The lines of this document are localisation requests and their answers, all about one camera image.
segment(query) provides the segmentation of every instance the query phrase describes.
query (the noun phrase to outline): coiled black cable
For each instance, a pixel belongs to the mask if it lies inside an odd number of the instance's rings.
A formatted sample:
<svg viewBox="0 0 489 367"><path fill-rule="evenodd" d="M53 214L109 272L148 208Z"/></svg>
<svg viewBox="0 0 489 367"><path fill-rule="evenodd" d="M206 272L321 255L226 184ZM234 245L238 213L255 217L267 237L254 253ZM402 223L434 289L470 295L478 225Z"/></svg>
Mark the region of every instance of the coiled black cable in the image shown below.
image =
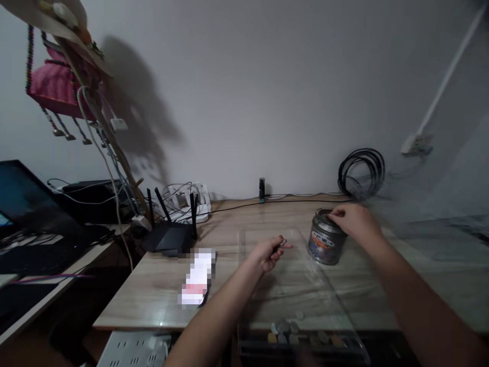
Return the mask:
<svg viewBox="0 0 489 367"><path fill-rule="evenodd" d="M356 163L364 163L370 172L370 185L367 190L360 190L352 193L346 187L346 179L353 180L360 188L362 185L355 178L351 177L348 172ZM374 196L382 187L386 174L386 164L384 157L377 150L371 148L357 149L350 153L346 159L341 162L338 169L338 187L341 192L356 200L365 200Z"/></svg>

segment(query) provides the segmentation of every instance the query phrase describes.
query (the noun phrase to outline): black router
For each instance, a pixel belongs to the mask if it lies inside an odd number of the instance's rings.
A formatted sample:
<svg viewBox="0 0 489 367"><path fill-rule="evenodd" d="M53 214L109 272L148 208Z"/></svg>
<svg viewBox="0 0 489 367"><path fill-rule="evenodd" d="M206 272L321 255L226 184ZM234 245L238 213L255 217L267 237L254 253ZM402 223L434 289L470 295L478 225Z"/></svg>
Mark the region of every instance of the black router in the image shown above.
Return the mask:
<svg viewBox="0 0 489 367"><path fill-rule="evenodd" d="M183 253L188 253L197 239L197 198L194 201L194 194L190 194L190 208L192 212L192 224L172 222L167 207L158 191L154 189L161 208L165 212L167 220L154 223L153 203L151 201L151 191L148 189L148 201L151 214L151 224L153 230L144 239L141 247L146 252L160 252L167 257L176 257Z"/></svg>

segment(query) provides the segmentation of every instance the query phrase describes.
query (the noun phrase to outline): blurred phone screen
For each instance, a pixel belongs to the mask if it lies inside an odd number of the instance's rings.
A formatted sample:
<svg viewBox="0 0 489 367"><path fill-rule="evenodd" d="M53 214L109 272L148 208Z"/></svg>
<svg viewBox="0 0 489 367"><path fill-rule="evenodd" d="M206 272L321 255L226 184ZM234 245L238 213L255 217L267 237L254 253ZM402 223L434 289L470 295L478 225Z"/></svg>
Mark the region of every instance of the blurred phone screen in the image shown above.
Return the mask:
<svg viewBox="0 0 489 367"><path fill-rule="evenodd" d="M200 306L209 290L214 277L215 250L195 249L190 272L186 275L185 284L179 295L179 303L196 308Z"/></svg>

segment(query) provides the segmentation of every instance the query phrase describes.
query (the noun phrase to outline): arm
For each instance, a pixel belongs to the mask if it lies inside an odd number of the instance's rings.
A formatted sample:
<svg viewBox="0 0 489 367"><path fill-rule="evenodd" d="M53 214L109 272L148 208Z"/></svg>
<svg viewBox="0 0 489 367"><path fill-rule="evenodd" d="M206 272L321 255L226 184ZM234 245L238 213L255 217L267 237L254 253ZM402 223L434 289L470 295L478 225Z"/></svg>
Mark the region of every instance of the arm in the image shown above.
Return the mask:
<svg viewBox="0 0 489 367"><path fill-rule="evenodd" d="M209 366L220 356L262 275L284 253L283 237L259 243L223 287L194 316L173 347L165 367Z"/></svg>
<svg viewBox="0 0 489 367"><path fill-rule="evenodd" d="M329 218L372 259L399 325L423 366L487 365L484 342L389 244L367 208L341 205Z"/></svg>

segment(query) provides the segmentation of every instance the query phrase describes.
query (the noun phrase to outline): electrical outlet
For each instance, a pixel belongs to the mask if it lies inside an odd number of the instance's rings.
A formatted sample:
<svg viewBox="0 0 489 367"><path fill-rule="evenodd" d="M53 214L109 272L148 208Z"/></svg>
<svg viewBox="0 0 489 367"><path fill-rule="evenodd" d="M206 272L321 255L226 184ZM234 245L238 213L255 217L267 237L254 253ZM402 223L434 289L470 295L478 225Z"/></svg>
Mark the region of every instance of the electrical outlet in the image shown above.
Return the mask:
<svg viewBox="0 0 489 367"><path fill-rule="evenodd" d="M127 127L126 122L123 119L120 119L120 118L113 118L111 120L111 125L112 125L112 128L114 129L115 132L117 130L127 130L127 129L129 129Z"/></svg>
<svg viewBox="0 0 489 367"><path fill-rule="evenodd" d="M425 152L432 137L433 134L429 133L409 135L401 147L401 153L416 154Z"/></svg>

